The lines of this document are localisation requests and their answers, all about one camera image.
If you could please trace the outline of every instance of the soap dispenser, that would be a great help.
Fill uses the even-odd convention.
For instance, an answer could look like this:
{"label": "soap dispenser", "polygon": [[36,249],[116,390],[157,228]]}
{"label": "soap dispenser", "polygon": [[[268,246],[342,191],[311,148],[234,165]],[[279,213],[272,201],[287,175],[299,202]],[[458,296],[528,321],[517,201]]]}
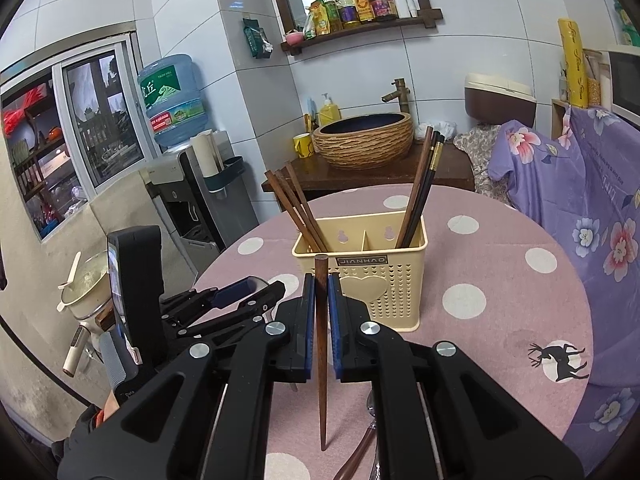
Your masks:
{"label": "soap dispenser", "polygon": [[331,101],[331,96],[329,94],[322,95],[324,96],[324,106],[320,108],[320,111],[318,112],[320,127],[327,126],[328,124],[335,123],[335,121],[342,119],[340,108],[338,108],[337,104],[334,104],[334,102]]}

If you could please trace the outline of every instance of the metal screw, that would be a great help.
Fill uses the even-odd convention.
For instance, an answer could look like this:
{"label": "metal screw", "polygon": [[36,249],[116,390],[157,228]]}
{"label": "metal screw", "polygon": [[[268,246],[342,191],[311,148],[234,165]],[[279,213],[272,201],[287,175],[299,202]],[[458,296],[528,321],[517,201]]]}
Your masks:
{"label": "metal screw", "polygon": [[360,325],[360,330],[367,335],[375,335],[380,332],[380,325],[375,321],[365,321]]}
{"label": "metal screw", "polygon": [[456,346],[449,341],[441,341],[436,345],[436,352],[443,357],[451,357],[456,353]]}
{"label": "metal screw", "polygon": [[204,343],[197,343],[189,348],[189,354],[194,359],[200,359],[209,355],[209,346]]}
{"label": "metal screw", "polygon": [[269,323],[264,329],[269,335],[280,335],[287,329],[287,327],[284,326],[284,323],[282,322],[273,321]]}

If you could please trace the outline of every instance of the round table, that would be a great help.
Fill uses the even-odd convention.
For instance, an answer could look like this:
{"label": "round table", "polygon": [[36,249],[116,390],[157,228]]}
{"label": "round table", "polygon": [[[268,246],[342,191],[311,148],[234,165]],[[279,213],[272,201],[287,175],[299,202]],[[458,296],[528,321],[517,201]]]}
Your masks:
{"label": "round table", "polygon": [[[405,208],[410,191],[404,184],[366,187],[310,206],[316,218],[388,212]],[[424,345],[452,341],[562,438],[587,386],[593,355],[589,305],[569,259],[535,222],[468,191],[434,186],[424,219],[420,327],[402,336]],[[303,275],[291,255],[297,236],[286,213],[270,219],[221,254],[196,288],[254,275],[283,281],[287,297],[300,295]],[[370,383],[341,384],[331,367],[329,375],[325,452],[315,377],[297,393],[288,384],[274,386],[265,478],[331,479],[359,443],[372,420],[366,411]],[[355,479],[369,478],[374,447]]]}

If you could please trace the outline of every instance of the green water jug label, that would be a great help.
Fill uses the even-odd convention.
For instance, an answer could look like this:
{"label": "green water jug label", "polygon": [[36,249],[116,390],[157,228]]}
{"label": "green water jug label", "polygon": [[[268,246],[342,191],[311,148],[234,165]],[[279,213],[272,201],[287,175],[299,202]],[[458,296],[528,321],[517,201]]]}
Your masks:
{"label": "green water jug label", "polygon": [[193,101],[169,108],[167,111],[152,117],[150,119],[151,128],[154,134],[157,135],[170,126],[175,126],[182,121],[201,115],[204,112],[202,101],[200,99],[194,99]]}
{"label": "green water jug label", "polygon": [[175,66],[166,66],[145,77],[140,82],[140,89],[147,108],[151,108],[179,92],[180,83],[178,83],[178,76],[175,75]]}

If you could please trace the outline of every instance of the black deer print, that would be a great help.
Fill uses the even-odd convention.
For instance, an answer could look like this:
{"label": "black deer print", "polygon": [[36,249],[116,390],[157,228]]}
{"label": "black deer print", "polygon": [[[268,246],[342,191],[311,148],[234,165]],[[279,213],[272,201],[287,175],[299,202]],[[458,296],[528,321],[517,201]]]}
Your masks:
{"label": "black deer print", "polygon": [[[575,350],[575,352],[569,352],[569,348]],[[533,362],[531,366],[534,368],[538,368],[542,364],[542,359],[553,359],[558,365],[558,378],[556,379],[556,383],[558,381],[562,381],[563,379],[586,379],[589,375],[578,376],[576,372],[582,370],[587,363],[584,363],[577,368],[572,367],[569,364],[569,357],[572,355],[580,355],[584,352],[584,348],[582,350],[578,350],[575,346],[565,344],[564,346],[548,346],[546,348],[541,348],[539,345],[535,343],[531,343],[531,348],[529,349],[529,356],[533,354],[533,352],[540,352],[540,355],[537,359],[533,357],[529,357],[530,361]]]}

